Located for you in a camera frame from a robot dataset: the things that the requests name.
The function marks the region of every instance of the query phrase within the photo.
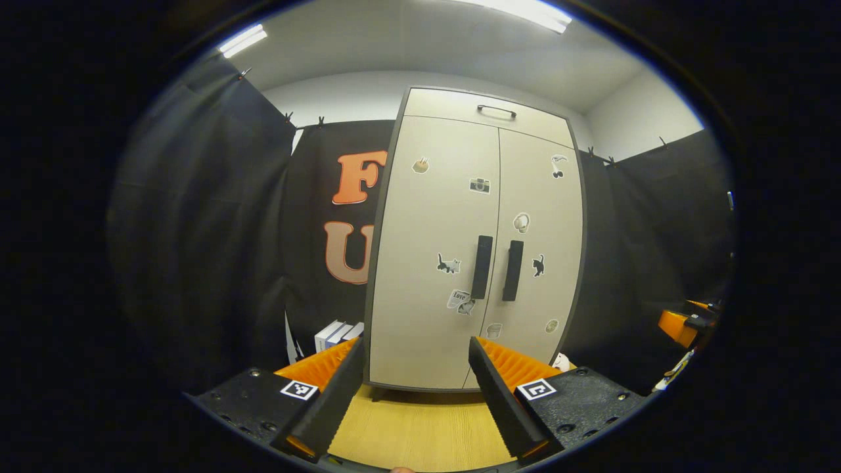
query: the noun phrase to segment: cabinet door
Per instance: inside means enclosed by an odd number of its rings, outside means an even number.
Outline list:
[[[369,379],[459,390],[470,372],[468,343],[482,327],[486,299],[476,300],[467,314],[448,302],[454,290],[472,290],[479,236],[496,236],[497,129],[406,116],[389,159],[383,223],[374,230],[380,235]],[[475,179],[484,180],[487,192],[471,189]]]
[[[578,284],[583,236],[575,151],[500,130],[500,228],[481,337],[550,363]],[[516,298],[503,300],[510,242],[522,242]],[[471,373],[465,388],[475,387]]]

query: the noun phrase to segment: camera sticker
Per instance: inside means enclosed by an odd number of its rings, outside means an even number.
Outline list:
[[[490,181],[482,178],[470,179],[470,190],[481,194],[490,194]]]

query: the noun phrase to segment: orange gripper pad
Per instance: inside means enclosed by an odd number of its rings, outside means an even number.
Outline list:
[[[320,392],[324,392],[330,378],[344,361],[348,352],[353,348],[359,337],[353,338],[334,347],[310,355],[297,363],[274,372],[275,375],[283,376],[291,380],[301,381],[310,385],[318,386]]]
[[[558,369],[530,356],[518,353],[490,340],[481,337],[476,338],[511,393],[518,385],[541,378],[550,378],[561,373]]]

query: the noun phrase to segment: wooden floor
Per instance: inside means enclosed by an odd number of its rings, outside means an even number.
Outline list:
[[[381,396],[378,401],[373,396]],[[435,394],[362,385],[329,452],[415,471],[458,471],[514,460],[481,393]]]

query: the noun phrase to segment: white wall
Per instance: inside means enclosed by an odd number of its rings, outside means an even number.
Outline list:
[[[684,100],[650,69],[643,71],[586,114],[595,154],[617,161],[703,130]]]
[[[579,149],[593,146],[590,126],[581,114],[530,93],[469,77],[412,71],[351,72],[294,82],[262,93],[281,112],[293,112],[296,126],[306,126],[318,123],[319,116],[324,116],[326,123],[394,120],[406,88],[416,85],[488,93],[544,109],[569,120]]]

